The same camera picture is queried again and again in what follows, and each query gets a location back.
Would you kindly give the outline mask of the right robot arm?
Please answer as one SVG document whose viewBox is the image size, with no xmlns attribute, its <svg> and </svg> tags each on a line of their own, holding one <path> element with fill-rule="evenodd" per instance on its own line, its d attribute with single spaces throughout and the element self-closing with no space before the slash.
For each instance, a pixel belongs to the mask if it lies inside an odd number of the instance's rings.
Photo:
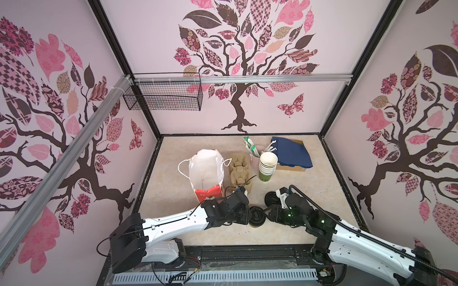
<svg viewBox="0 0 458 286">
<path fill-rule="evenodd" d="M 382 240 L 288 190 L 269 192 L 264 202 L 267 219 L 292 228 L 304 227 L 316 237 L 310 253 L 318 264 L 351 266 L 394 286 L 434 286 L 438 282 L 427 249 Z"/>
</svg>

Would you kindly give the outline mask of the black plastic cup lid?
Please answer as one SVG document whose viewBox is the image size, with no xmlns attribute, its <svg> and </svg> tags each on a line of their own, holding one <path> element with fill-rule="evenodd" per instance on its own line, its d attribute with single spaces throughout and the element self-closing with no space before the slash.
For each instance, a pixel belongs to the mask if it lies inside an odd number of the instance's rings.
<svg viewBox="0 0 458 286">
<path fill-rule="evenodd" d="M 251 225 L 262 225 L 265 222 L 265 213 L 261 207 L 252 206 L 249 209 L 250 211 L 250 218 L 249 223 Z"/>
</svg>

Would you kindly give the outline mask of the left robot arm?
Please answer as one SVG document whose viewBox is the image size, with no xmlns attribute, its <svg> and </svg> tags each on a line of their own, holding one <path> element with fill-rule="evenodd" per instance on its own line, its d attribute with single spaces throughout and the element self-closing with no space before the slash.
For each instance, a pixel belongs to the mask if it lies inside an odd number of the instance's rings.
<svg viewBox="0 0 458 286">
<path fill-rule="evenodd" d="M 141 263 L 170 264 L 184 255 L 178 236 L 223 225 L 247 225 L 249 199 L 239 187 L 228 197 L 206 199 L 194 209 L 162 218 L 127 217 L 109 236 L 111 268 L 126 272 Z"/>
</svg>

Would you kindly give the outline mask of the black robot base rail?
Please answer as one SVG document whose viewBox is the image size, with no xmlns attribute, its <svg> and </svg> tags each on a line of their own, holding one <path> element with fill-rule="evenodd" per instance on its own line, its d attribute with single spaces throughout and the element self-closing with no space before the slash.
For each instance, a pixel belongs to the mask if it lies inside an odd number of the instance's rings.
<svg viewBox="0 0 458 286">
<path fill-rule="evenodd" d="M 170 263 L 141 262 L 128 258 L 126 266 L 118 268 L 117 261 L 109 256 L 112 271 L 123 273 L 151 266 L 155 269 L 178 271 L 190 269 L 193 266 L 199 269 L 205 267 L 237 266 L 243 262 L 264 263 L 280 262 L 292 263 L 293 267 L 319 268 L 325 263 L 314 261 L 311 253 L 311 244 L 286 244 L 286 245 L 204 245 L 184 246 L 179 248 L 178 258 Z"/>
</svg>

